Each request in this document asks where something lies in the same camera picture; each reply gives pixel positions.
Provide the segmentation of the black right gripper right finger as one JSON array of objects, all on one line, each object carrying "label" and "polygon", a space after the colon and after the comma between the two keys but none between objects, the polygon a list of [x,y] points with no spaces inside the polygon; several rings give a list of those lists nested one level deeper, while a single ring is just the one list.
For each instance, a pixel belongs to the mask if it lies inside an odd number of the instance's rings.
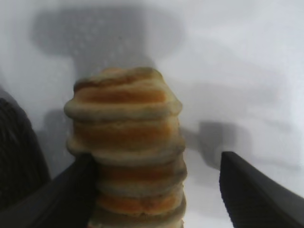
[{"label": "black right gripper right finger", "polygon": [[304,226],[304,199],[234,152],[221,154],[219,187],[235,228]]}]

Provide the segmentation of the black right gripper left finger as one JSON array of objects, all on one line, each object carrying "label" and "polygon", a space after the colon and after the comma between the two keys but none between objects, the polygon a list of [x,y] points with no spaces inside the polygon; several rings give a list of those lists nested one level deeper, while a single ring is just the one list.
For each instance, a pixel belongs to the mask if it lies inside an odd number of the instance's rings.
[{"label": "black right gripper left finger", "polygon": [[95,207],[96,163],[81,155],[64,172],[1,212],[2,228],[85,228]]}]

